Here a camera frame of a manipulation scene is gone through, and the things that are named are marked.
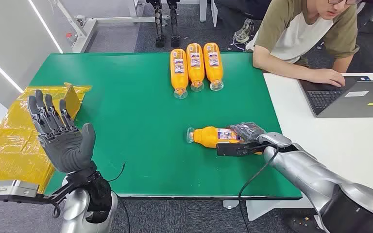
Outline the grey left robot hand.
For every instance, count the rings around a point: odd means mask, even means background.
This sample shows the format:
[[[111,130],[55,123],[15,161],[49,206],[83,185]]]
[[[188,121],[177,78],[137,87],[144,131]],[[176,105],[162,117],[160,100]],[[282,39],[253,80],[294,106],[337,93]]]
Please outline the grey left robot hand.
[[[90,167],[96,141],[91,123],[79,130],[67,110],[67,102],[59,101],[57,112],[50,94],[35,90],[28,96],[28,109],[38,132],[38,141],[52,165],[61,172],[77,172]]]

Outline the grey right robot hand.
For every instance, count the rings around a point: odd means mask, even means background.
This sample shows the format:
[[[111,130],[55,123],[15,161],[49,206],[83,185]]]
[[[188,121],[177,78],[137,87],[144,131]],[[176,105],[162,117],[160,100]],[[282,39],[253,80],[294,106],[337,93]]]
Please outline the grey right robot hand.
[[[235,125],[229,125],[227,127],[235,132],[244,142],[257,142],[257,143],[270,143],[278,146],[279,148],[285,148],[292,144],[292,141],[276,132],[267,132],[254,122],[242,122]]]

